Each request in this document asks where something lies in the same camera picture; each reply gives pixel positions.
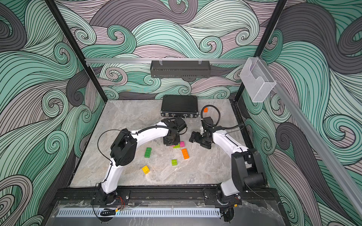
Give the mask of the orange long lego brick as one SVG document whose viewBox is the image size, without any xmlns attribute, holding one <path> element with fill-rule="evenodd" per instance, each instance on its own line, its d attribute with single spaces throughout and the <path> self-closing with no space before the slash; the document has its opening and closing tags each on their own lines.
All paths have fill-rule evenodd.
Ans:
<svg viewBox="0 0 362 226">
<path fill-rule="evenodd" d="M 187 149 L 185 149 L 185 148 L 182 149 L 182 155 L 185 160 L 189 159 L 189 154 L 188 154 Z"/>
</svg>

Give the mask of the yellow lego brick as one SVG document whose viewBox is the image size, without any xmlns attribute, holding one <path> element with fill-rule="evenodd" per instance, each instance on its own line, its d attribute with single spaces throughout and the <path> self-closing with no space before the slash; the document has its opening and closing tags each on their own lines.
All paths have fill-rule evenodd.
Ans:
<svg viewBox="0 0 362 226">
<path fill-rule="evenodd" d="M 145 165 L 144 167 L 142 167 L 142 171 L 145 175 L 147 175 L 148 173 L 150 173 L 150 169 L 147 165 Z"/>
</svg>

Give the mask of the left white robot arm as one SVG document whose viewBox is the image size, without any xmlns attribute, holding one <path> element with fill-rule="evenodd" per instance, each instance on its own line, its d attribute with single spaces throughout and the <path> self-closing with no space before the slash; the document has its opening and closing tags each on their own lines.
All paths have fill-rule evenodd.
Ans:
<svg viewBox="0 0 362 226">
<path fill-rule="evenodd" d="M 177 136 L 186 126 L 170 126 L 164 122 L 146 127 L 144 129 L 129 131 L 122 129 L 113 144 L 109 158 L 109 167 L 104 180 L 99 185 L 99 195 L 105 203 L 111 203 L 116 198 L 116 189 L 124 166 L 131 163 L 139 146 L 156 138 L 166 137 L 174 132 Z"/>
</svg>

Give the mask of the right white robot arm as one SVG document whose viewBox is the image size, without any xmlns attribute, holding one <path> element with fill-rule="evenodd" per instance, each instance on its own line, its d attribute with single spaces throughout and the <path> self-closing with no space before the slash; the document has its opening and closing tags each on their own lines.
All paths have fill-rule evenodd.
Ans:
<svg viewBox="0 0 362 226">
<path fill-rule="evenodd" d="M 223 196 L 236 195 L 267 183 L 260 153 L 254 148 L 243 146 L 227 131 L 194 131 L 189 142 L 196 142 L 206 149 L 211 149 L 212 145 L 216 144 L 231 158 L 232 177 L 220 184 Z"/>
</svg>

